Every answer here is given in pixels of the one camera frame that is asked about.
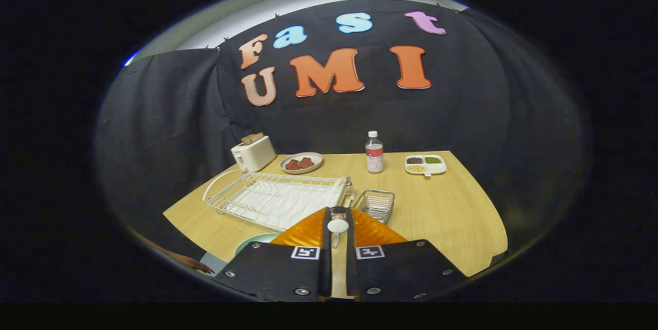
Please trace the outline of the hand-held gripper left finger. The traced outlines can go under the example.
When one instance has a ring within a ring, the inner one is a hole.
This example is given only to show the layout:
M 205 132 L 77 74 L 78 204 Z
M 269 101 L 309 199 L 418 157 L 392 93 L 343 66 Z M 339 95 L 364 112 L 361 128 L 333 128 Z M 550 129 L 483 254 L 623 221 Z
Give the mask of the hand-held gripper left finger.
M 240 295 L 270 302 L 320 302 L 332 294 L 331 208 L 312 213 L 270 243 L 245 246 L 214 277 Z

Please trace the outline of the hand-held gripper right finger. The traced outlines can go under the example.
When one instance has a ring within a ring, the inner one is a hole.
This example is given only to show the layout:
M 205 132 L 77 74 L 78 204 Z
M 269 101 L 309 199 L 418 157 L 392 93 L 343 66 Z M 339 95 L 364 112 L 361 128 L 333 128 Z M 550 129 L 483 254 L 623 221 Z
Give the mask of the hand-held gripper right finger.
M 355 208 L 347 220 L 346 290 L 356 301 L 430 301 L 467 283 L 427 239 L 409 240 Z

